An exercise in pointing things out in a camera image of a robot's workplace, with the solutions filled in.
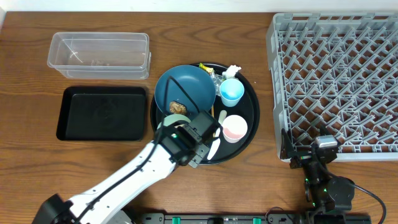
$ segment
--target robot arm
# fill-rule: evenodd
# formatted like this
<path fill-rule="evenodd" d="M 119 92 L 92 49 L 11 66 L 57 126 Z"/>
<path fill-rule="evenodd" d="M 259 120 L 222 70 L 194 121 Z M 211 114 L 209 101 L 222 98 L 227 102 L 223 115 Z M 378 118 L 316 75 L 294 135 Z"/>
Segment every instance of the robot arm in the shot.
<path fill-rule="evenodd" d="M 169 176 L 177 166 L 189 164 L 196 168 L 210 150 L 204 143 L 213 139 L 213 133 L 218 128 L 220 124 L 217 120 L 205 111 L 189 124 L 178 128 L 164 127 L 162 133 L 156 133 L 161 134 L 159 143 L 142 169 L 100 198 L 84 214 L 80 223 L 105 224 L 143 190 Z M 154 141 L 147 144 L 136 158 L 86 192 L 66 202 L 57 194 L 53 195 L 39 208 L 32 224 L 75 222 L 90 202 L 141 165 L 154 144 Z"/>
<path fill-rule="evenodd" d="M 132 170 L 134 170 L 149 155 L 154 146 L 150 142 L 136 158 L 116 171 L 106 180 L 102 181 L 92 189 L 75 195 L 69 201 L 72 202 L 70 211 L 75 217 L 78 217 L 87 207 L 87 204 L 94 200 L 99 194 L 118 180 L 122 179 Z M 80 220 L 81 223 L 107 223 L 120 209 L 122 209 L 132 199 L 137 197 L 143 190 L 169 176 L 176 167 L 176 162 L 170 160 L 170 154 L 161 146 L 157 145 L 150 162 L 147 162 L 141 171 L 132 175 L 130 178 L 119 184 L 112 191 L 106 194 L 99 202 L 94 205 L 94 209 Z"/>

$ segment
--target green clip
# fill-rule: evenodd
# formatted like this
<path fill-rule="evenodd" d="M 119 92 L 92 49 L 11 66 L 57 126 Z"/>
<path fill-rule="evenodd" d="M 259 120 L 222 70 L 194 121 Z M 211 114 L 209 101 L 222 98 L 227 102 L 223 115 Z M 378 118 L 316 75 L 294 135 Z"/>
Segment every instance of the green clip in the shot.
<path fill-rule="evenodd" d="M 172 224 L 180 224 L 181 218 L 180 217 L 173 217 Z"/>
<path fill-rule="evenodd" d="M 261 218 L 253 218 L 253 224 L 261 224 Z"/>

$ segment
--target pink cup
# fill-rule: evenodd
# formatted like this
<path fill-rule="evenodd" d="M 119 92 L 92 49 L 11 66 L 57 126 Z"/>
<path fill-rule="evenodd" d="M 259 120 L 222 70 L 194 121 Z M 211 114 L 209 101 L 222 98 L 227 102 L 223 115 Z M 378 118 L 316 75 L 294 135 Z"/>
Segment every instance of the pink cup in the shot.
<path fill-rule="evenodd" d="M 248 131 L 247 122 L 238 115 L 231 115 L 223 122 L 223 136 L 229 143 L 241 140 Z"/>

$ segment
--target wooden table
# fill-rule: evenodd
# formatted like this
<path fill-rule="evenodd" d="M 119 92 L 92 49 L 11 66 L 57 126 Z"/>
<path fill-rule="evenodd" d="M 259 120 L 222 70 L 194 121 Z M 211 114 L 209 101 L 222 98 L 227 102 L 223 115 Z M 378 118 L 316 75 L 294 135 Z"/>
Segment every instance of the wooden table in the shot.
<path fill-rule="evenodd" d="M 273 14 L 136 12 L 8 12 L 0 34 L 0 223 L 30 223 L 55 193 L 65 200 L 98 184 L 153 137 L 150 121 L 141 142 L 68 142 L 55 136 L 64 89 L 72 85 L 133 85 L 149 89 L 167 69 L 194 62 L 238 64 L 254 87 L 261 120 L 249 147 L 234 159 L 198 169 L 181 167 L 131 205 L 169 213 L 266 213 L 273 206 L 304 211 L 303 171 L 276 156 L 273 90 L 266 32 Z M 56 32 L 145 32 L 152 61 L 146 80 L 73 80 L 47 66 Z M 382 198 L 387 222 L 398 219 L 397 162 L 329 165 Z M 380 205 L 356 191 L 355 213 L 374 223 Z"/>

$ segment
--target plastic dish rack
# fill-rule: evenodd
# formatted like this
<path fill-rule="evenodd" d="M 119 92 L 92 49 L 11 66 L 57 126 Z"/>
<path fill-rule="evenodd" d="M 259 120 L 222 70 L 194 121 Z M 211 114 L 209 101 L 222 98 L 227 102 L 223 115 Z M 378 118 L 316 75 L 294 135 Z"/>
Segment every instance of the plastic dish rack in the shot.
<path fill-rule="evenodd" d="M 324 125 L 337 161 L 398 160 L 398 13 L 276 14 L 267 32 L 280 156 Z"/>

